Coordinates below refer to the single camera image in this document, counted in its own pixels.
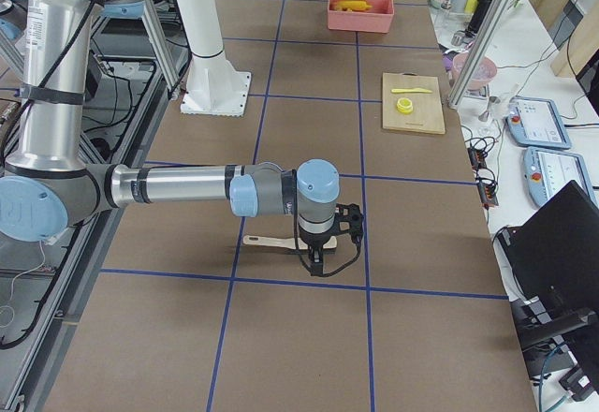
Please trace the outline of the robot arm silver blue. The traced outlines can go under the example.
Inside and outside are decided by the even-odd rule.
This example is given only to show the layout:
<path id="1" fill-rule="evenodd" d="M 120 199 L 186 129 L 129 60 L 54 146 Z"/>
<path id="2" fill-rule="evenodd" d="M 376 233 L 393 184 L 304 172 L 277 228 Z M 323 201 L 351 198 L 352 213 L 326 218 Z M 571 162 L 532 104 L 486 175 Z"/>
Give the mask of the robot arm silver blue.
<path id="1" fill-rule="evenodd" d="M 339 174 L 326 160 L 297 169 L 257 165 L 150 167 L 88 164 L 79 156 L 85 74 L 94 16 L 126 7 L 136 16 L 143 0 L 27 0 L 27 39 L 18 119 L 19 145 L 3 162 L 1 230 L 35 242 L 95 213 L 132 203 L 227 200 L 239 217 L 285 214 L 293 219 L 299 260 L 325 277 L 325 244 L 348 235 L 363 239 L 355 204 L 342 205 Z"/>

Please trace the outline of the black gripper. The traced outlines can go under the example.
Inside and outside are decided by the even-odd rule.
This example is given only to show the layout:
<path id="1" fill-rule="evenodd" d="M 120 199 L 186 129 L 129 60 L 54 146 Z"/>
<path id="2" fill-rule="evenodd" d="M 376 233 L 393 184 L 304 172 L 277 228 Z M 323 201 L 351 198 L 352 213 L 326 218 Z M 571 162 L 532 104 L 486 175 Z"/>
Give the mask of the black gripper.
<path id="1" fill-rule="evenodd" d="M 352 244 L 360 248 L 363 240 L 363 214 L 355 203 L 341 204 L 335 207 L 334 215 L 322 223 L 309 222 L 299 218 L 299 237 L 309 247 L 309 271 L 311 276 L 324 275 L 323 247 L 333 237 L 348 235 Z"/>

